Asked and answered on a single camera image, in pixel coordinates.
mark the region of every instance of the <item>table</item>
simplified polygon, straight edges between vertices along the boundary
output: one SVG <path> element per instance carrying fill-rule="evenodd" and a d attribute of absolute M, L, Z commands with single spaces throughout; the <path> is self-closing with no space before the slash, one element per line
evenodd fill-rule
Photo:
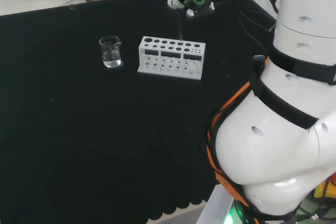
<path fill-rule="evenodd" d="M 260 53 L 231 0 L 214 1 L 225 3 L 182 21 L 184 39 L 207 44 L 201 81 L 137 73 L 144 35 L 178 38 L 167 0 L 0 17 L 2 223 L 140 224 L 208 200 L 208 118 Z M 104 35 L 122 41 L 116 69 L 102 63 Z"/>

